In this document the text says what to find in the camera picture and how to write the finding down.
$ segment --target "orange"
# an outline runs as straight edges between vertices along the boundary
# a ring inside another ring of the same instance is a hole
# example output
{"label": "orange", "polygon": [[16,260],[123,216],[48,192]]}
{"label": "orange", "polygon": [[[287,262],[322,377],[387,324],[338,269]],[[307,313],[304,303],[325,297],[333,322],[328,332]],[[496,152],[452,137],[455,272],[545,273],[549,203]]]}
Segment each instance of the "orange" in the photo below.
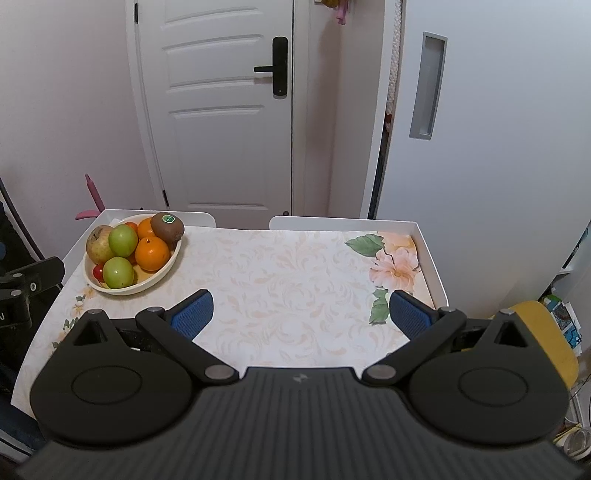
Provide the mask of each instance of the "orange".
{"label": "orange", "polygon": [[138,238],[146,238],[147,236],[156,236],[152,230],[151,218],[144,218],[138,225]]}
{"label": "orange", "polygon": [[141,268],[149,272],[160,270],[169,258],[168,245],[157,236],[142,238],[135,249],[135,261]]}
{"label": "orange", "polygon": [[130,226],[132,229],[134,229],[135,233],[138,233],[138,224],[137,223],[133,223],[133,222],[125,222],[126,225]]}

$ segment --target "recessed handle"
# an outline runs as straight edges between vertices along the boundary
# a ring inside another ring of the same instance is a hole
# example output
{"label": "recessed handle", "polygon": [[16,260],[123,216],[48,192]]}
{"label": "recessed handle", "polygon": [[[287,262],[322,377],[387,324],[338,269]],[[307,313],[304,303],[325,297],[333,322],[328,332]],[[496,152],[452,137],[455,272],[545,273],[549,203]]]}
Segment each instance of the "recessed handle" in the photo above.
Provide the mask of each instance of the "recessed handle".
{"label": "recessed handle", "polygon": [[446,48],[446,37],[423,32],[421,66],[418,71],[417,96],[414,99],[410,138],[431,140],[441,91]]}

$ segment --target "floral tablecloth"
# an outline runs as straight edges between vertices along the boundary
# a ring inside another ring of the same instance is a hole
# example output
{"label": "floral tablecloth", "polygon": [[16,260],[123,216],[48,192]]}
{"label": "floral tablecloth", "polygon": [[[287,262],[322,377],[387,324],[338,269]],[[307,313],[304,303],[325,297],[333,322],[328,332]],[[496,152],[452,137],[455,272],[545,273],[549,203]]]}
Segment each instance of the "floral tablecloth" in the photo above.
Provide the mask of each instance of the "floral tablecloth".
{"label": "floral tablecloth", "polygon": [[212,293],[214,314],[193,341],[241,375],[248,366],[350,366],[360,375],[408,341],[388,316],[393,290],[433,305],[406,235],[187,227],[174,267],[142,293],[99,293],[78,266],[33,339],[12,404],[33,416],[33,381],[86,310],[130,318],[200,288]]}

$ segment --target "wardrobe door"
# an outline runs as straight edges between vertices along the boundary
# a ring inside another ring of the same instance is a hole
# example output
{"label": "wardrobe door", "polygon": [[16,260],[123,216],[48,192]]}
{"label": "wardrobe door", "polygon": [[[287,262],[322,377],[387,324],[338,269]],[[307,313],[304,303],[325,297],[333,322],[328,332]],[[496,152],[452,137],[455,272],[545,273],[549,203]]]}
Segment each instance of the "wardrobe door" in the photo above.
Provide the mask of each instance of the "wardrobe door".
{"label": "wardrobe door", "polygon": [[408,0],[378,219],[418,222],[450,304],[535,300],[591,219],[591,3]]}

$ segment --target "green apple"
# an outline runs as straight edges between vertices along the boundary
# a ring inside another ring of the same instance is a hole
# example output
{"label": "green apple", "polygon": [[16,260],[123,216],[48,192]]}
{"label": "green apple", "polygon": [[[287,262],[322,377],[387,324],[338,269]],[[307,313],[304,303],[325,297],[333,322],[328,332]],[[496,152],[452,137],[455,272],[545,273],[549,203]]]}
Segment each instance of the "green apple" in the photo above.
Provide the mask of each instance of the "green apple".
{"label": "green apple", "polygon": [[103,267],[103,278],[109,288],[129,287],[134,283],[135,271],[126,258],[113,257]]}
{"label": "green apple", "polygon": [[129,225],[117,225],[109,234],[109,247],[117,257],[127,258],[138,246],[138,234]]}

